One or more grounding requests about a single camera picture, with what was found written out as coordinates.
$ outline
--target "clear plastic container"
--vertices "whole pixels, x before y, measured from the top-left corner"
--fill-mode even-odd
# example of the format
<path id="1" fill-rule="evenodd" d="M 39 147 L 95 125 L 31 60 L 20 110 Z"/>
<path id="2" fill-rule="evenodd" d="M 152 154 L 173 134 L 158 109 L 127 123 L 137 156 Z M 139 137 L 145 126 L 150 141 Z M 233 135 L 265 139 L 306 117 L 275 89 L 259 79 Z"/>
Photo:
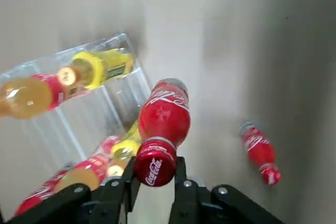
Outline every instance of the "clear plastic container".
<path id="1" fill-rule="evenodd" d="M 126 34 L 118 34 L 110 39 L 101 39 L 29 61 L 0 75 L 0 85 L 3 85 L 12 79 L 34 74 L 56 74 L 61 67 L 69 65 L 73 56 L 80 51 L 98 52 L 112 48 L 134 55 L 130 74 L 108 81 L 84 96 L 65 101 L 40 116 L 29 120 L 10 119 L 11 127 L 22 131 L 25 136 L 21 141 L 29 141 L 36 150 L 38 159 L 48 173 L 45 177 L 52 176 L 68 162 L 79 163 L 86 160 L 107 136 L 123 137 L 138 118 L 140 108 L 150 94 L 150 85 Z M 29 192 L 25 194 L 17 197 L 24 200 Z M 0 204 L 3 208 L 5 199 L 0 199 Z"/>

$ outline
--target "red label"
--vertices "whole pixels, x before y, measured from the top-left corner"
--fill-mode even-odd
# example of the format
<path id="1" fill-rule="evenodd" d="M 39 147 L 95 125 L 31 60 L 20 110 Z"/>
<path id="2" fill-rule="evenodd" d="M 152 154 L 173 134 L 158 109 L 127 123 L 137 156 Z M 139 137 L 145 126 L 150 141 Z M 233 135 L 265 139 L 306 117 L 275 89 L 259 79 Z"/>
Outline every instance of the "red label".
<path id="1" fill-rule="evenodd" d="M 53 191 L 57 183 L 72 169 L 72 164 L 68 164 L 62 168 L 57 174 L 46 181 L 38 190 L 34 191 L 16 210 L 15 215 L 20 215 L 28 209 L 34 207 L 41 201 L 53 195 Z"/>
<path id="2" fill-rule="evenodd" d="M 268 139 L 251 123 L 241 127 L 241 135 L 250 159 L 259 167 L 274 163 L 275 154 Z"/>
<path id="3" fill-rule="evenodd" d="M 158 101 L 174 103 L 175 105 L 184 108 L 186 111 L 189 111 L 187 97 L 179 92 L 162 90 L 160 88 L 154 90 L 145 106 Z"/>
<path id="4" fill-rule="evenodd" d="M 60 103 L 64 102 L 64 91 L 61 83 L 58 81 L 57 76 L 54 76 L 52 74 L 49 75 L 36 74 L 33 77 L 46 82 L 50 87 L 50 90 L 53 95 L 52 95 L 52 103 L 50 105 L 49 110 L 53 110 Z"/>
<path id="5" fill-rule="evenodd" d="M 74 167 L 74 169 L 79 167 L 92 170 L 98 177 L 99 183 L 101 183 L 106 178 L 106 172 L 109 168 L 109 160 L 108 158 L 98 154 L 79 163 Z"/>

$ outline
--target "bolt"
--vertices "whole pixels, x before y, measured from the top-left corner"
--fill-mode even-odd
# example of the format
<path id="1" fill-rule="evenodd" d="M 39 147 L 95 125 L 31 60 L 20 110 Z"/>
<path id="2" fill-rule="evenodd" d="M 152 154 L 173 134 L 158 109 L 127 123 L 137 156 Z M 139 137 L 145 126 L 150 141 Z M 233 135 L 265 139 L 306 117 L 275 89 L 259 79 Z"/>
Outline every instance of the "bolt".
<path id="1" fill-rule="evenodd" d="M 220 194 L 227 194 L 227 189 L 225 187 L 220 187 L 218 191 Z"/>
<path id="2" fill-rule="evenodd" d="M 191 181 L 186 180 L 185 182 L 183 182 L 183 185 L 184 185 L 185 187 L 190 187 L 190 186 L 192 185 L 192 183 L 191 183 Z"/>
<path id="3" fill-rule="evenodd" d="M 75 193 L 80 193 L 81 191 L 83 191 L 82 187 L 77 187 L 77 188 L 74 189 Z"/>
<path id="4" fill-rule="evenodd" d="M 118 186 L 119 185 L 119 182 L 118 181 L 113 181 L 112 183 L 111 183 L 111 186 Z"/>

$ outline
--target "juice bottle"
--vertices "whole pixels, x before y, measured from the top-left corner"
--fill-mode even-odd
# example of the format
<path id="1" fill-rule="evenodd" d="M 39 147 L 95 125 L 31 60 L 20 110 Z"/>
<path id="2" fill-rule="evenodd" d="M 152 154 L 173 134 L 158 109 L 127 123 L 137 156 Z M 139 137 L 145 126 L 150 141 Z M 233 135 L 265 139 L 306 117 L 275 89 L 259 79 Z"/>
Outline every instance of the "juice bottle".
<path id="1" fill-rule="evenodd" d="M 133 57 L 122 54 L 115 49 L 102 52 L 77 53 L 72 63 L 58 71 L 59 81 L 65 85 L 75 83 L 86 89 L 100 87 L 107 80 L 130 73 Z"/>
<path id="2" fill-rule="evenodd" d="M 37 74 L 6 83 L 0 90 L 0 116 L 29 119 L 52 110 L 79 94 L 79 88 L 62 86 L 57 76 Z"/>
<path id="3" fill-rule="evenodd" d="M 82 183 L 95 190 L 107 176 L 107 169 L 111 162 L 111 148 L 120 139 L 109 136 L 103 140 L 94 154 L 87 160 L 77 164 L 55 186 L 58 192 L 75 183 Z"/>

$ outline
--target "coca-cola label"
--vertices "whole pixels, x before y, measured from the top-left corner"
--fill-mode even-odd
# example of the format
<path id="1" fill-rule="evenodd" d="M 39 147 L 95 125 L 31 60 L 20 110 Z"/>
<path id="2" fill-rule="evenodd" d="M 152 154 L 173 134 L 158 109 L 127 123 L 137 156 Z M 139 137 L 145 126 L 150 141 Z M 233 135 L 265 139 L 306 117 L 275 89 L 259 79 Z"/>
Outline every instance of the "coca-cola label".
<path id="1" fill-rule="evenodd" d="M 245 143 L 245 147 L 249 152 L 252 150 L 257 144 L 269 144 L 267 138 L 263 137 L 262 135 L 252 135 L 247 138 Z"/>
<path id="2" fill-rule="evenodd" d="M 153 93 L 151 95 L 150 100 L 147 102 L 146 106 L 148 104 L 153 104 L 157 101 L 165 101 L 165 102 L 171 102 L 175 105 L 184 108 L 186 111 L 189 111 L 188 107 L 188 101 L 179 93 L 174 91 L 159 91 L 157 93 Z"/>
<path id="3" fill-rule="evenodd" d="M 157 175 L 159 174 L 162 165 L 162 159 L 155 160 L 152 158 L 152 162 L 149 164 L 149 174 L 145 178 L 145 181 L 149 186 L 154 186 Z"/>
<path id="4" fill-rule="evenodd" d="M 26 198 L 26 200 L 30 198 L 35 198 L 35 197 L 39 197 L 41 200 L 45 200 L 52 195 L 51 191 L 52 191 L 52 187 L 50 185 L 44 185 L 40 189 L 36 190 L 28 198 Z"/>

